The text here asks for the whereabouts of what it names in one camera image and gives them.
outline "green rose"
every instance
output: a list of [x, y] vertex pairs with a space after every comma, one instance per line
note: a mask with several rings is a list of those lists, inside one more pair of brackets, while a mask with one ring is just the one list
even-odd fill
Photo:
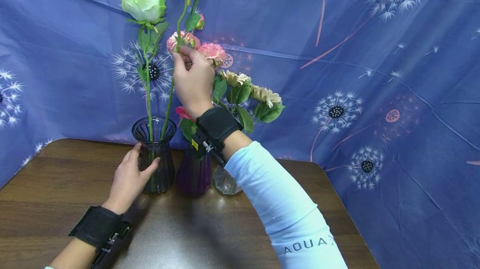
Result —
[[165, 0], [121, 0], [123, 11], [138, 22], [157, 24], [167, 9]]

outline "brown table surface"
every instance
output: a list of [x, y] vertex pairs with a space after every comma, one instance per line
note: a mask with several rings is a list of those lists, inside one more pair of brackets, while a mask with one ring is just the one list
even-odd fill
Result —
[[[48, 265], [69, 243], [66, 235], [90, 205], [107, 199], [117, 165], [131, 146], [59, 140], [43, 149], [0, 190], [0, 268]], [[174, 151], [176, 168], [182, 152]], [[321, 168], [280, 161], [325, 216], [350, 269], [378, 268]], [[255, 210], [244, 194], [221, 196], [213, 186], [199, 198], [175, 188], [141, 196], [126, 214], [133, 232], [102, 268], [279, 268]]]

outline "vase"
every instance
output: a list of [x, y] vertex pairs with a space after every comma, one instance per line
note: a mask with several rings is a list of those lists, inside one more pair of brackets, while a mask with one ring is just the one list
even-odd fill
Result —
[[237, 182], [228, 174], [227, 170], [220, 165], [215, 169], [213, 180], [215, 188], [224, 195], [234, 195], [241, 192], [241, 188]]
[[187, 145], [177, 171], [177, 187], [183, 194], [200, 196], [212, 181], [212, 159], [209, 154], [199, 157], [192, 144]]
[[145, 192], [150, 194], [167, 192], [175, 181], [175, 167], [173, 165], [170, 141], [177, 132], [177, 126], [173, 121], [168, 120], [165, 136], [161, 139], [165, 120], [165, 117], [152, 117], [152, 136], [150, 136], [148, 129], [148, 117], [140, 119], [132, 127], [133, 136], [142, 143], [138, 158], [139, 170], [145, 170], [152, 164], [155, 158], [160, 158], [158, 168], [145, 185]]

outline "beige flower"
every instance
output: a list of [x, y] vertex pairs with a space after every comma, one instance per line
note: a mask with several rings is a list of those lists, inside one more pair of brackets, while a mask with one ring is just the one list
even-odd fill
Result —
[[265, 102], [269, 108], [272, 108], [274, 104], [282, 104], [282, 98], [278, 93], [274, 93], [271, 89], [262, 88], [257, 85], [252, 85], [250, 96], [257, 101]]
[[227, 81], [227, 84], [230, 86], [242, 86], [244, 83], [249, 82], [252, 80], [249, 76], [246, 76], [243, 73], [240, 73], [240, 75], [237, 75], [234, 72], [230, 72], [227, 70], [225, 71], [220, 71], [220, 76], [222, 79], [225, 79]]

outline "artificial flower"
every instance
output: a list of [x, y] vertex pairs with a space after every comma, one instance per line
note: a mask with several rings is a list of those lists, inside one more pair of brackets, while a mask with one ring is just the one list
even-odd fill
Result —
[[240, 75], [237, 75], [236, 73], [230, 72], [227, 70], [225, 71], [220, 71], [220, 76], [222, 79], [225, 79], [227, 81], [227, 85], [230, 86], [242, 86], [244, 83], [249, 82], [252, 80], [249, 76], [246, 76], [243, 73], [240, 73]]
[[271, 89], [262, 88], [257, 85], [251, 85], [250, 97], [259, 102], [265, 102], [269, 108], [272, 108], [274, 104], [282, 104], [282, 98], [278, 93], [274, 93]]
[[187, 119], [193, 121], [193, 118], [187, 113], [187, 110], [183, 106], [175, 108], [175, 112], [180, 116], [181, 119]]
[[223, 50], [222, 46], [219, 44], [203, 43], [198, 48], [198, 51], [208, 60], [215, 61], [215, 64], [218, 66], [222, 66], [223, 61], [227, 58], [225, 50]]
[[[181, 38], [189, 44], [192, 48], [197, 49], [200, 47], [200, 39], [191, 33], [185, 33], [185, 31], [180, 31]], [[175, 32], [170, 38], [167, 39], [167, 50], [170, 53], [175, 52], [177, 47], [177, 33]]]
[[200, 20], [198, 21], [197, 25], [195, 26], [196, 30], [202, 30], [203, 26], [205, 25], [205, 18], [203, 18], [203, 14], [200, 14]]
[[152, 24], [160, 22], [167, 9], [165, 0], [121, 0], [121, 7], [136, 21]]

